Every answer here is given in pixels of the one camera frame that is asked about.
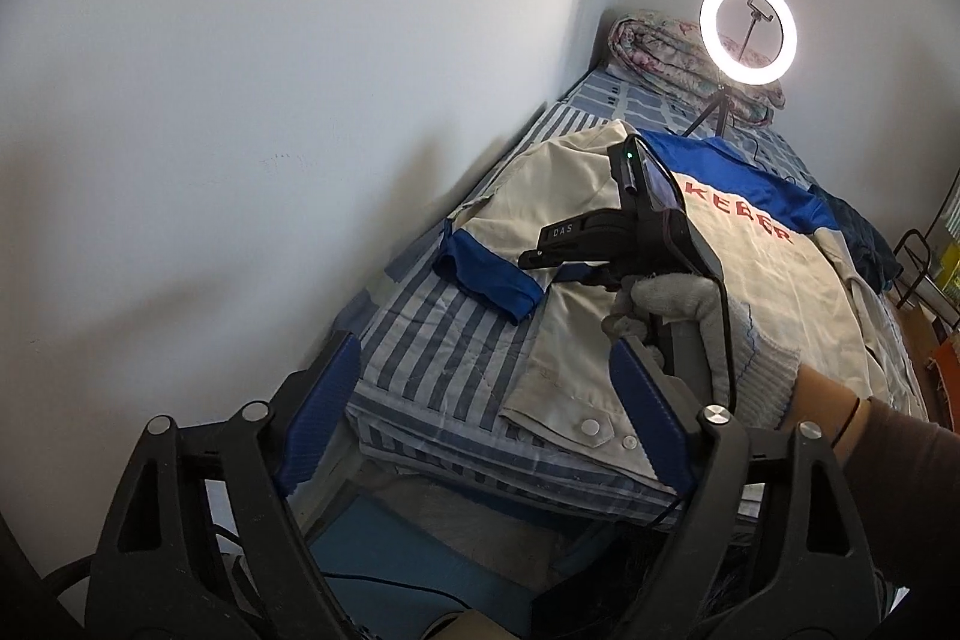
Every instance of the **blue and white striped sheet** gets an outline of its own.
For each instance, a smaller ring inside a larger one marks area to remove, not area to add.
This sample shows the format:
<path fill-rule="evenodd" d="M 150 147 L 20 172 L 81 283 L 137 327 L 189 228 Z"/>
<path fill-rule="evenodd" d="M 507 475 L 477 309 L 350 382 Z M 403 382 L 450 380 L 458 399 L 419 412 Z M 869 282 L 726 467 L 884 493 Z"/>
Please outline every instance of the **blue and white striped sheet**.
<path fill-rule="evenodd" d="M 555 104 L 531 125 L 469 199 L 523 150 L 606 124 L 618 105 L 640 128 L 682 130 L 688 125 L 689 119 L 659 95 L 628 83 L 611 85 L 617 82 L 594 71 L 568 102 Z M 599 88 L 615 97 L 612 104 L 597 100 Z M 578 108 L 585 101 L 594 101 L 606 116 Z M 698 130 L 712 133 L 704 126 Z M 786 142 L 772 133 L 751 129 L 748 135 L 736 129 L 728 140 L 752 160 L 756 138 L 758 163 L 776 159 L 782 173 L 811 181 Z M 767 150 L 771 144 L 772 153 Z M 432 269 L 439 242 L 440 225 L 387 266 L 376 285 L 355 297 L 337 319 L 338 328 L 361 335 L 364 371 L 347 405 L 361 451 L 400 468 L 546 509 L 640 521 L 659 515 L 674 499 L 659 483 L 632 480 L 499 416 L 503 399 L 523 371 L 539 316 L 510 324 L 440 280 Z M 754 515 L 757 504 L 744 503 L 741 512 Z"/>

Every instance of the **white glove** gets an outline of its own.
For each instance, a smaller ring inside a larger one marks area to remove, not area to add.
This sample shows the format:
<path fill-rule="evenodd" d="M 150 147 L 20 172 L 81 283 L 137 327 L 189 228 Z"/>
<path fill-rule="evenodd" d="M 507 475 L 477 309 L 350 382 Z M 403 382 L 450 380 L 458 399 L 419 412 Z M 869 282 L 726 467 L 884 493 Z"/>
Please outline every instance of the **white glove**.
<path fill-rule="evenodd" d="M 752 319 L 750 306 L 728 298 L 733 371 L 736 373 L 736 417 L 744 426 L 776 429 L 784 420 L 800 367 L 800 351 L 768 338 Z M 631 333 L 647 336 L 650 316 L 666 320 L 696 320 L 713 379 L 713 399 L 728 405 L 727 351 L 724 348 L 723 308 L 717 283 L 693 274 L 664 274 L 638 280 L 626 278 L 611 314 L 601 324 L 613 340 Z"/>

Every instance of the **phone screen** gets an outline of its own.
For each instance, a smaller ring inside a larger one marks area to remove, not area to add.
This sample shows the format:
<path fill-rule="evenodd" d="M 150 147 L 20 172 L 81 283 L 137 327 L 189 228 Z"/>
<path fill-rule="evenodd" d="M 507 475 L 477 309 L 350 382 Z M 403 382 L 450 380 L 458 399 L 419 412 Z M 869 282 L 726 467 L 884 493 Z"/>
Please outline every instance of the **phone screen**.
<path fill-rule="evenodd" d="M 677 201 L 677 193 L 673 189 L 670 175 L 661 170 L 649 156 L 643 155 L 643 179 L 647 183 L 647 196 L 650 206 L 657 212 L 664 210 L 682 210 L 683 206 Z"/>

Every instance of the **dark blue cloth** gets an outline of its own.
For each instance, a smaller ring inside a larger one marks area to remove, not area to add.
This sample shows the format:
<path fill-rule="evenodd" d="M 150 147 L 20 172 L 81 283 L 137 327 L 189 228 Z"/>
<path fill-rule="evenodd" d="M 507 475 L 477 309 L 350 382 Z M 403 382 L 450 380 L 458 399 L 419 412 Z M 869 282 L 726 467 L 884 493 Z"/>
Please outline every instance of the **dark blue cloth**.
<path fill-rule="evenodd" d="M 880 236 L 867 218 L 854 210 L 843 199 L 829 194 L 819 185 L 811 185 L 810 193 L 823 199 L 824 204 L 833 213 L 840 226 L 847 248 L 853 257 L 853 266 L 867 285 L 875 293 L 882 293 L 893 287 L 894 280 L 901 275 L 904 267 L 896 261 L 894 251 L 886 239 Z"/>
<path fill-rule="evenodd" d="M 443 239 L 433 271 L 479 302 L 493 307 L 518 323 L 544 298 L 544 289 L 522 269 L 483 247 L 463 229 L 443 223 Z"/>

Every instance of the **bed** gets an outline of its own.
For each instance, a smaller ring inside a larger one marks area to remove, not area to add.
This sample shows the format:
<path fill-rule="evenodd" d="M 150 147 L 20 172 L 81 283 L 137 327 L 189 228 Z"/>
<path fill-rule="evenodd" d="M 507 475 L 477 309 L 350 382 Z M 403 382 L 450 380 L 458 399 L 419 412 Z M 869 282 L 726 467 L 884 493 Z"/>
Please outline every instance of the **bed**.
<path fill-rule="evenodd" d="M 470 196 L 541 140 L 611 119 L 680 132 L 694 116 L 654 92 L 593 71 L 531 124 Z M 712 129 L 704 124 L 694 136 L 708 135 Z M 770 126 L 733 126 L 727 140 L 767 172 L 803 188 L 814 182 Z M 659 516 L 675 499 L 664 486 L 568 453 L 498 415 L 529 355 L 539 317 L 513 324 L 440 279 L 432 260 L 442 231 L 438 224 L 408 247 L 335 323 L 360 335 L 363 346 L 363 375 L 347 405 L 361 453 L 398 471 L 429 474 L 543 509 L 640 522 Z M 902 355 L 909 367 L 905 351 Z M 756 499 L 742 501 L 745 522 L 757 511 Z"/>

